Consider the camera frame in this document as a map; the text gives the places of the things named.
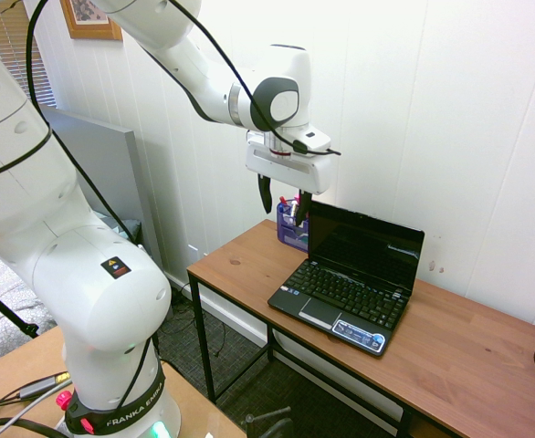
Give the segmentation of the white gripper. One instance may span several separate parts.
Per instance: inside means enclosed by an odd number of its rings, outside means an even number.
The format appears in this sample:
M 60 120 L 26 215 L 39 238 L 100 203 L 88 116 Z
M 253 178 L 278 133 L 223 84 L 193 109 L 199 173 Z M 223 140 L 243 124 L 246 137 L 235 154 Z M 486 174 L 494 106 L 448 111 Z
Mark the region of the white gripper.
M 265 145 L 251 141 L 248 144 L 246 167 L 258 173 L 258 190 L 267 214 L 272 211 L 271 179 L 299 189 L 295 226 L 301 226 L 309 213 L 312 194 L 322 194 L 330 188 L 331 158 L 328 156 L 276 156 Z

